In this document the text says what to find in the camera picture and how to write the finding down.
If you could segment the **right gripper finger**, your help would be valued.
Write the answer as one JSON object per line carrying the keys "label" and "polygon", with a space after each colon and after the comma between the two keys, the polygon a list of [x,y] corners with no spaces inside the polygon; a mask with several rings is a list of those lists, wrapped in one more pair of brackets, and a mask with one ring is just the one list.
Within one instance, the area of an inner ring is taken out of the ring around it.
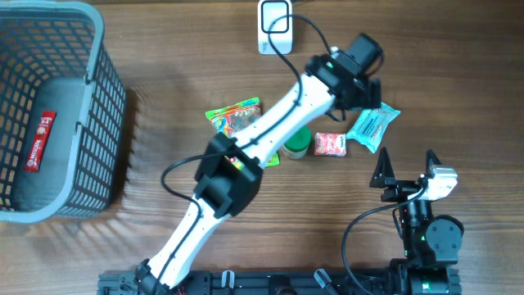
{"label": "right gripper finger", "polygon": [[442,163],[432,149],[426,151],[426,176],[434,176]]}
{"label": "right gripper finger", "polygon": [[395,174],[386,147],[380,149],[377,166],[369,182],[370,188],[388,188],[395,184]]}

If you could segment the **light blue tissue pack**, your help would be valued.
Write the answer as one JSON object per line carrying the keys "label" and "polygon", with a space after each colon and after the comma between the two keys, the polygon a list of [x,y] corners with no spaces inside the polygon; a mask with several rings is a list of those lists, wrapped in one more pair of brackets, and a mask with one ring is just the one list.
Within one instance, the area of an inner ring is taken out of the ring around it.
{"label": "light blue tissue pack", "polygon": [[375,153],[388,125],[401,113],[384,102],[376,109],[363,110],[353,127],[346,133],[346,139],[353,139]]}

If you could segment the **small red snack box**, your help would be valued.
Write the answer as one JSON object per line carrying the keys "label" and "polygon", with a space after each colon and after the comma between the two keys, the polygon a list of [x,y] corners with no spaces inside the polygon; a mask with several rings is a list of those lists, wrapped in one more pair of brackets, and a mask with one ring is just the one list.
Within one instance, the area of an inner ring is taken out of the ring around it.
{"label": "small red snack box", "polygon": [[344,134],[317,133],[314,136],[314,155],[344,157],[347,153]]}

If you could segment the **green lid jar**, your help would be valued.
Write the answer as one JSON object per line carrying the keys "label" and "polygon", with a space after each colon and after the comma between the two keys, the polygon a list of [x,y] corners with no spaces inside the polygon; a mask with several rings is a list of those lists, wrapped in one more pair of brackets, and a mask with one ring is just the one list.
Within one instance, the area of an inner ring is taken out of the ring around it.
{"label": "green lid jar", "polygon": [[310,129],[307,126],[303,126],[284,143],[281,151],[286,157],[298,160],[307,153],[310,142]]}

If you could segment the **Haribo gummy candy bag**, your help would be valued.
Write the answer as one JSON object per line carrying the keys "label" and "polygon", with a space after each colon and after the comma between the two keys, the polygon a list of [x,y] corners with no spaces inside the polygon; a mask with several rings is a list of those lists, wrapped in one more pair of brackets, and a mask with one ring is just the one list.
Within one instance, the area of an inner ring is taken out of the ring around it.
{"label": "Haribo gummy candy bag", "polygon": [[260,99],[250,98],[228,107],[206,112],[206,119],[219,132],[232,137],[261,117]]}

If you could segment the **red Nescafe coffee stick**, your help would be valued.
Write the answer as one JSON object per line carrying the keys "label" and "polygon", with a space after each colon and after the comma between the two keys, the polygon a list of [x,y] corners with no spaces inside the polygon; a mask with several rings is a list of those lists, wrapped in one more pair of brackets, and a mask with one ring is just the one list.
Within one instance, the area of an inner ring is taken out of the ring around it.
{"label": "red Nescafe coffee stick", "polygon": [[56,119],[55,111],[44,111],[39,119],[34,141],[25,163],[25,171],[38,172],[52,125]]}

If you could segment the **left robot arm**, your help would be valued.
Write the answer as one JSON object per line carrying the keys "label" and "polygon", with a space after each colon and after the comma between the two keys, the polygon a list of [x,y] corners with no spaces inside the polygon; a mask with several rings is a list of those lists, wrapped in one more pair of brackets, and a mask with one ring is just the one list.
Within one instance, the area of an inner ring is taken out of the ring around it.
{"label": "left robot arm", "polygon": [[359,34],[345,51],[312,57],[290,91],[254,123],[231,138],[216,134],[195,157],[200,165],[186,215],[160,252],[135,270],[139,290],[169,294],[184,281],[212,233],[249,205],[269,158],[300,128],[332,110],[380,107],[381,84],[369,68],[383,58],[380,45]]}

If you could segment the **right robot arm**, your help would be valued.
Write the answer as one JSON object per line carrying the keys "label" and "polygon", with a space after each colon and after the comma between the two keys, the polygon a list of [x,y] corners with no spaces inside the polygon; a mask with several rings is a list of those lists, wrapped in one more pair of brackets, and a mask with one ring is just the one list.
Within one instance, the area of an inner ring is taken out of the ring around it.
{"label": "right robot arm", "polygon": [[395,227],[403,241],[404,259],[387,267],[387,294],[459,295],[463,292],[458,263],[464,234],[463,224],[449,215],[435,216],[433,202],[448,197],[458,183],[458,174],[443,165],[432,150],[426,153],[426,172],[417,180],[395,177],[388,152],[382,148],[369,186],[382,188],[382,202],[397,205]]}

